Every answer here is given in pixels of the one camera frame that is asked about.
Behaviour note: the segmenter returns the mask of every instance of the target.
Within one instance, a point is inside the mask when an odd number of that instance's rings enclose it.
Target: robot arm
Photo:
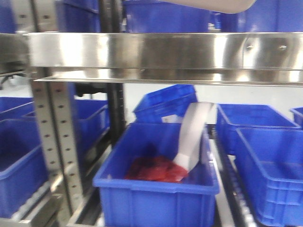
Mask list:
[[[250,8],[256,0],[165,0],[185,6],[192,6],[223,13],[239,13]]]

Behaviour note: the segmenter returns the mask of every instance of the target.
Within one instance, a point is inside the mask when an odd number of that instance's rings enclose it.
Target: red food item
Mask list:
[[[180,183],[188,172],[164,156],[139,157],[132,163],[125,176],[129,180]]]

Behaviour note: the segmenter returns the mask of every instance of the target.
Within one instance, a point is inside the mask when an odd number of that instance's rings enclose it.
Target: stainless steel shelf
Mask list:
[[[43,81],[303,84],[303,33],[32,33],[29,49]]]
[[[52,76],[39,79],[39,81],[301,87],[303,86],[303,72],[52,68]]]

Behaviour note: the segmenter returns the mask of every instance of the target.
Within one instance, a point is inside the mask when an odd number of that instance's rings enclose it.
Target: screw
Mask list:
[[[253,45],[248,45],[248,46],[246,47],[246,49],[249,50],[249,51],[250,51],[252,48],[254,48]]]
[[[281,45],[281,46],[279,46],[279,49],[280,49],[280,50],[282,50],[282,51],[284,51],[284,50],[286,50],[286,49],[287,49],[287,46],[285,46],[285,45]]]

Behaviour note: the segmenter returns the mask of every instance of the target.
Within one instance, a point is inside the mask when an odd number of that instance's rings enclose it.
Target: blue plastic crate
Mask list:
[[[257,0],[248,10],[221,14],[223,32],[275,32],[279,0]]]
[[[109,129],[109,112],[107,101],[104,100],[77,99],[76,106],[81,136],[80,154],[83,156],[93,143]],[[35,120],[36,115],[33,110],[34,105],[30,103],[30,107],[21,106],[19,110],[16,110],[18,114],[13,116],[17,119]]]
[[[294,114],[294,122],[303,127],[303,107],[293,108],[290,111]]]
[[[303,225],[303,131],[238,129],[235,164],[257,219]]]
[[[0,217],[10,218],[47,180],[35,122],[0,122]]]
[[[190,103],[197,102],[193,85],[174,85],[146,94],[134,109],[137,122],[161,123],[163,117],[183,117]]]
[[[268,105],[218,104],[216,131],[225,152],[234,155],[237,128],[294,129],[301,127]]]
[[[98,0],[61,0],[65,4],[76,6],[82,9],[94,10],[99,12],[99,3]]]
[[[0,0],[0,33],[15,33],[16,23],[10,0]]]
[[[33,110],[32,98],[0,97],[0,120],[19,119]]]
[[[74,2],[56,1],[59,30],[61,32],[100,32],[99,12],[88,8],[91,1],[81,1],[82,5]]]
[[[210,227],[219,192],[209,139],[204,133],[201,162],[183,183],[125,180],[137,157],[178,152],[180,124],[133,123],[94,177],[100,188],[106,226]]]
[[[125,0],[129,33],[207,32],[210,11],[158,0]]]
[[[277,32],[303,31],[303,2],[301,0],[279,0]]]

